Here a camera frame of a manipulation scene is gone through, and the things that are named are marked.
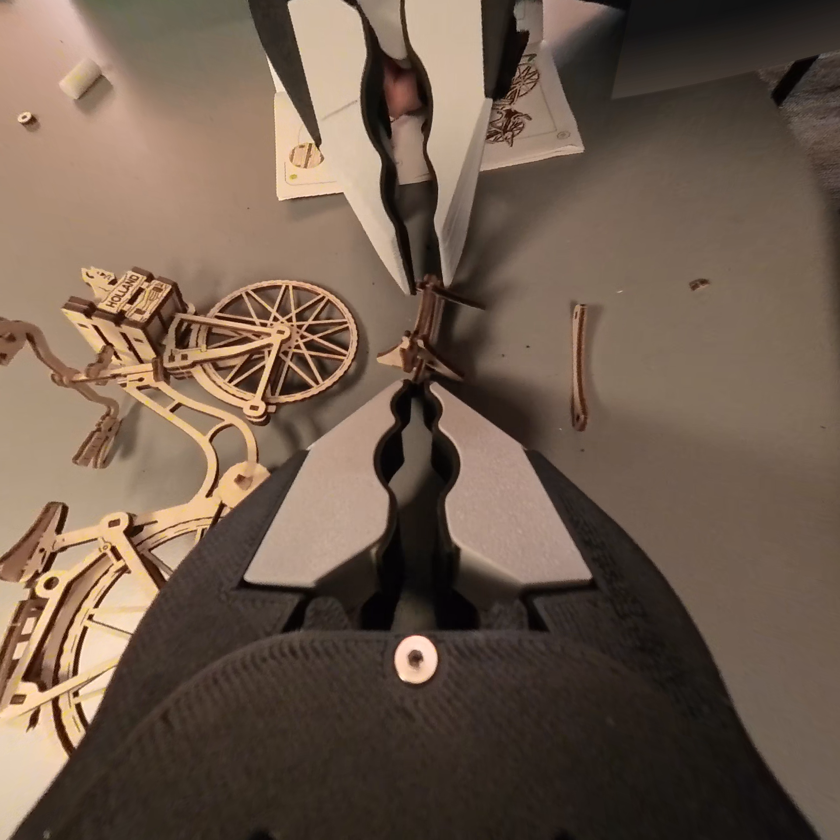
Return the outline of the person's right hand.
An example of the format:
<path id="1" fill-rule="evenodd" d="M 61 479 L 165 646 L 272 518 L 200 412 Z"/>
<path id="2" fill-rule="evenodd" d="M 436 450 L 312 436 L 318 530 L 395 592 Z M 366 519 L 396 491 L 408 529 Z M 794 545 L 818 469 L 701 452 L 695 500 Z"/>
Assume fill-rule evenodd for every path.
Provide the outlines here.
<path id="1" fill-rule="evenodd" d="M 415 69 L 404 61 L 383 57 L 383 91 L 388 118 L 392 122 L 425 109 L 424 95 Z"/>

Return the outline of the small wooden stand assembly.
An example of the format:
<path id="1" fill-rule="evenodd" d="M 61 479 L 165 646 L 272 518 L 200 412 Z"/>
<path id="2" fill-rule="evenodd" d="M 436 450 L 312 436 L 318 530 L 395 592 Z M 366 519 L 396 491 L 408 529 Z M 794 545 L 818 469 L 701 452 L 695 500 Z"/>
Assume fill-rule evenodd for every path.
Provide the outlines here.
<path id="1" fill-rule="evenodd" d="M 413 328 L 405 331 L 395 346 L 378 353 L 376 361 L 398 369 L 414 383 L 432 375 L 462 382 L 463 372 L 447 360 L 436 347 L 445 305 L 453 303 L 480 311 L 484 311 L 486 307 L 447 289 L 441 278 L 435 274 L 426 274 L 417 284 L 416 290 L 419 302 Z"/>

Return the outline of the white instruction booklet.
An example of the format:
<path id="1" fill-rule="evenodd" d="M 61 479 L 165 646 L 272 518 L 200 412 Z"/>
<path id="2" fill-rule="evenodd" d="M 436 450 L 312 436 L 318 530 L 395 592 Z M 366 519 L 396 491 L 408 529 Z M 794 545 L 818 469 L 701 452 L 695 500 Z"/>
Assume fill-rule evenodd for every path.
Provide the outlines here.
<path id="1" fill-rule="evenodd" d="M 274 97 L 276 194 L 280 201 L 341 194 L 333 175 L 275 71 Z M 392 149 L 398 182 L 426 182 L 423 119 L 405 115 L 392 122 Z M 565 97 L 557 68 L 541 41 L 525 49 L 507 95 L 493 102 L 480 170 L 544 161 L 584 150 L 577 123 Z"/>

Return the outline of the curved wooden strip part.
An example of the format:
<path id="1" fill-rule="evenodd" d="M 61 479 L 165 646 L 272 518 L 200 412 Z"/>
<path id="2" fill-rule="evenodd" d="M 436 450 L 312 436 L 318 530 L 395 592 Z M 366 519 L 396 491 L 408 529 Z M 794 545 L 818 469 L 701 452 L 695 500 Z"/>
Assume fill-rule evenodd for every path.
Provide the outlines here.
<path id="1" fill-rule="evenodd" d="M 571 393 L 570 414 L 572 428 L 577 432 L 586 429 L 589 412 L 585 397 L 585 325 L 587 307 L 576 303 L 571 319 Z"/>

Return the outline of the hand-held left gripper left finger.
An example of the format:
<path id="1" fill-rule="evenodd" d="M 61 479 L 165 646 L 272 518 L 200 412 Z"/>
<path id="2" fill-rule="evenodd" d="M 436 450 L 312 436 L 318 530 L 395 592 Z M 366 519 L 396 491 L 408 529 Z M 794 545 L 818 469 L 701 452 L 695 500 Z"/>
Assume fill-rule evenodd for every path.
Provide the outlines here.
<path id="1" fill-rule="evenodd" d="M 336 599 L 382 588 L 411 403 L 411 382 L 395 382 L 310 445 L 245 582 Z"/>

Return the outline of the white wax cylinder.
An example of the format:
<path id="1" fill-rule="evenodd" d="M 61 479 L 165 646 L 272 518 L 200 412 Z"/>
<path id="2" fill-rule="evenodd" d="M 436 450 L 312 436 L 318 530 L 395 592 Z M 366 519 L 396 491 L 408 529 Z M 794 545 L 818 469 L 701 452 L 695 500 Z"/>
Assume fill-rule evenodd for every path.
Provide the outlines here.
<path id="1" fill-rule="evenodd" d="M 59 89 L 69 99 L 80 100 L 102 77 L 102 68 L 90 58 L 78 61 L 59 81 Z"/>

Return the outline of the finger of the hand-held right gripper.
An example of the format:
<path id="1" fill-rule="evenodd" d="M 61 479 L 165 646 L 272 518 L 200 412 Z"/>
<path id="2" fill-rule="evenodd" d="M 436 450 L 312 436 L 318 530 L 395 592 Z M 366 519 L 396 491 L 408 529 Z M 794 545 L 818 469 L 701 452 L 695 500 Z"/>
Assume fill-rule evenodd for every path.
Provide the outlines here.
<path id="1" fill-rule="evenodd" d="M 416 292 L 410 238 L 396 203 L 385 54 L 357 2 L 292 1 L 290 21 L 318 127 L 318 147 L 382 264 Z"/>
<path id="2" fill-rule="evenodd" d="M 405 1 L 409 51 L 429 94 L 424 153 L 437 187 L 434 231 L 451 286 L 464 252 L 490 116 L 480 1 Z"/>

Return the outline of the wooden bicycle model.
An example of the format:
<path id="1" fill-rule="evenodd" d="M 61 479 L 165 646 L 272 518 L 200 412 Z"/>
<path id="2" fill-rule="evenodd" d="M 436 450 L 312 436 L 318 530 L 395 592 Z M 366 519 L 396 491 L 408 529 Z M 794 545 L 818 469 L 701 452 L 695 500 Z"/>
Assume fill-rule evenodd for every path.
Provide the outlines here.
<path id="1" fill-rule="evenodd" d="M 30 348 L 58 387 L 102 407 L 76 466 L 111 460 L 123 415 L 101 389 L 114 385 L 193 441 L 204 473 L 186 501 L 83 528 L 68 529 L 68 505 L 51 501 L 2 554 L 2 582 L 24 587 L 2 641 L 2 723 L 46 727 L 65 755 L 173 566 L 268 477 L 254 427 L 335 386 L 359 348 L 350 308 L 305 281 L 252 283 L 201 312 L 173 280 L 139 267 L 80 274 L 91 298 L 61 310 L 92 362 L 67 364 L 33 323 L 3 319 L 2 365 Z"/>

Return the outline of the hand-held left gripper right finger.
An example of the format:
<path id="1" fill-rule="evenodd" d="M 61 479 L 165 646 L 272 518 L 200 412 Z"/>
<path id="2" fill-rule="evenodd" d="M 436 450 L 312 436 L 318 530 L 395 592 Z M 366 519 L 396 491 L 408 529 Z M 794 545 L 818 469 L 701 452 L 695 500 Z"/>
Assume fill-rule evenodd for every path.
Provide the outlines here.
<path id="1" fill-rule="evenodd" d="M 592 573 L 525 447 L 441 384 L 435 440 L 453 453 L 443 524 L 459 594 L 526 594 L 588 585 Z"/>

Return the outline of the black table leg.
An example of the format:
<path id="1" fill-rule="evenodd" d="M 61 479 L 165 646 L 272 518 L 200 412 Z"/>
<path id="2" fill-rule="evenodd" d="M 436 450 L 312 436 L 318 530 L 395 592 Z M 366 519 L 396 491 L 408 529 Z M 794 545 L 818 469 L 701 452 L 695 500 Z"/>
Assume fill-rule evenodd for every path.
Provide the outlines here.
<path id="1" fill-rule="evenodd" d="M 792 62 L 783 76 L 778 80 L 771 92 L 773 103 L 780 108 L 793 90 L 804 79 L 813 65 L 821 58 L 821 54 L 808 56 Z"/>

